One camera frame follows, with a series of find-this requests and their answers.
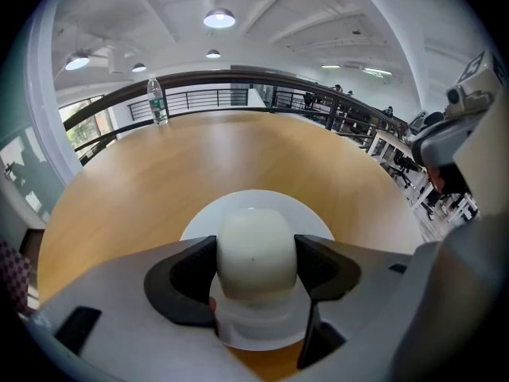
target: plastic water bottle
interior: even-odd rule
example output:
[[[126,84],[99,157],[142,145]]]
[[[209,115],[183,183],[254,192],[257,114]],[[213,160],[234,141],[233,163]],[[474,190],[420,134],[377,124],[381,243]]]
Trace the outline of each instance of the plastic water bottle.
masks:
[[[162,89],[155,76],[150,76],[149,85],[146,89],[149,97],[150,111],[152,111],[153,122],[157,125],[166,124],[168,122],[168,114],[166,113],[165,101],[162,96]]]

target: white ceiling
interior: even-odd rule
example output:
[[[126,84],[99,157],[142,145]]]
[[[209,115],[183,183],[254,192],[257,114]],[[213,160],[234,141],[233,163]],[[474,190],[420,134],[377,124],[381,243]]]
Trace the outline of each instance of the white ceiling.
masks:
[[[465,40],[472,33],[469,16],[463,15],[454,0],[442,1],[447,6],[433,0],[393,0],[388,5],[390,9],[383,12],[376,9],[375,0],[60,0],[52,45],[56,89],[132,80],[129,72],[124,76],[110,75],[105,58],[92,59],[92,66],[69,77],[62,69],[77,49],[98,57],[105,57],[109,49],[114,49],[127,56],[127,61],[150,62],[172,47],[173,52],[180,53],[199,47],[191,56],[159,56],[157,64],[164,68],[180,64],[182,57],[190,62],[204,60],[205,45],[218,48],[217,41],[229,40],[236,41],[240,49],[257,43],[274,53],[286,51],[285,55],[293,55],[295,61],[307,60],[318,68],[320,64],[354,64],[414,78],[421,85],[416,91],[423,103],[423,92],[442,92],[445,85],[453,83],[461,62],[483,45],[482,37]],[[234,27],[212,30],[203,24],[204,15],[215,7],[234,13]],[[404,19],[393,16],[391,22],[387,15],[390,10],[395,14],[411,10],[411,19],[417,23],[413,27],[418,25],[422,44],[413,54],[404,49],[401,35],[394,37],[397,33],[390,27],[399,21],[397,25],[403,24],[404,29]],[[352,33],[356,29],[360,35]],[[414,60],[411,55],[420,58]],[[444,58],[456,64],[453,70],[443,69]],[[421,73],[419,78],[416,68]]]

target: round table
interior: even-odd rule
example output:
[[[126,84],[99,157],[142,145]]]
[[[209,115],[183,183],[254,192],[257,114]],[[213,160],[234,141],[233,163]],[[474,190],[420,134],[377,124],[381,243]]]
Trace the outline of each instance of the round table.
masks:
[[[245,189],[299,200],[328,225],[336,241],[403,253],[422,243],[397,185],[347,139],[285,115],[183,115],[122,138],[65,189],[41,245],[41,302],[99,263],[178,241],[205,205]],[[272,379],[263,371],[270,367],[267,359],[284,363],[291,357],[293,364],[299,348],[292,345],[279,356],[236,355]]]

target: metal railing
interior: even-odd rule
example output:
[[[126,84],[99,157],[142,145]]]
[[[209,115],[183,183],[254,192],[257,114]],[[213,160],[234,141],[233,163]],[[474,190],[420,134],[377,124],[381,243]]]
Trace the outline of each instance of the metal railing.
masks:
[[[189,113],[196,113],[198,111],[218,111],[223,109],[264,111],[269,113],[292,113],[296,115],[303,115],[308,119],[313,119],[321,124],[324,124],[326,129],[330,131],[334,129],[335,133],[338,135],[353,138],[359,141],[359,146],[364,149],[369,147],[372,139],[375,137],[377,130],[395,131],[395,124],[393,120],[387,118],[378,109],[370,107],[365,103],[353,98],[352,96],[344,95],[343,93],[333,91],[332,89],[325,86],[290,76],[283,76],[268,72],[221,70],[184,72],[161,76],[158,77],[157,80],[163,88],[164,100],[167,103],[167,108],[173,109],[172,111],[169,110],[168,112],[169,118]],[[271,107],[240,107],[246,105],[239,104],[237,99],[239,99],[241,103],[247,104],[246,89],[212,89],[194,91],[207,92],[200,93],[200,95],[202,95],[202,103],[211,103],[214,102],[215,99],[215,106],[213,109],[207,110],[197,110],[197,108],[200,106],[207,106],[205,104],[199,105],[199,101],[196,101],[194,103],[196,106],[194,109],[191,109],[192,106],[189,102],[190,92],[173,94],[176,101],[175,105],[172,107],[170,106],[169,102],[169,100],[172,100],[171,95],[166,95],[166,89],[170,88],[179,88],[182,86],[193,86],[198,84],[202,85],[225,83],[273,85],[274,94],[271,101]],[[70,130],[77,124],[83,122],[85,119],[103,111],[104,109],[108,109],[115,104],[123,103],[127,100],[145,95],[146,85],[147,81],[142,81],[119,89],[118,91],[112,92],[109,95],[105,95],[103,98],[84,107],[69,119],[67,119],[64,122],[65,129]],[[285,92],[284,88],[309,92],[311,95],[313,95],[315,101],[311,107],[306,106],[304,94],[290,91]],[[226,95],[228,92],[230,92],[229,104],[227,105],[228,107],[222,107],[224,106],[224,103],[228,101],[228,99],[221,100],[219,94],[220,91],[226,91]],[[213,94],[210,92],[215,92],[216,97],[213,98]],[[232,94],[238,94],[239,96],[232,98]],[[141,103],[142,101],[138,102],[139,107],[135,112],[137,114],[141,114],[143,112],[140,110],[142,108]],[[84,143],[82,146],[76,147],[75,151],[81,150],[97,142],[104,142],[109,138],[116,138],[116,135],[119,133],[130,131],[143,126],[148,126],[153,122],[151,118],[137,122],[134,116],[133,120],[134,123],[130,124],[129,126],[122,127],[110,133],[103,134],[98,138],[94,138],[91,141]]]
[[[248,89],[202,89],[199,91],[165,94],[168,117],[171,114],[198,107],[247,106]],[[152,117],[148,100],[127,105],[134,122]]]

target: white plate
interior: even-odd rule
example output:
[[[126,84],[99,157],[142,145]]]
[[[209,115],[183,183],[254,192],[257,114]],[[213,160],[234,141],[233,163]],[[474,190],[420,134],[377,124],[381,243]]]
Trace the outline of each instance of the white plate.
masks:
[[[181,240],[217,235],[225,213],[249,208],[279,211],[294,235],[334,240],[327,225],[312,209],[285,194],[261,189],[240,191],[213,201],[189,222]],[[217,275],[212,280],[210,295],[216,300],[219,337],[225,345],[267,351],[292,345],[305,336],[311,301],[298,277],[291,298],[262,306],[226,298]]]

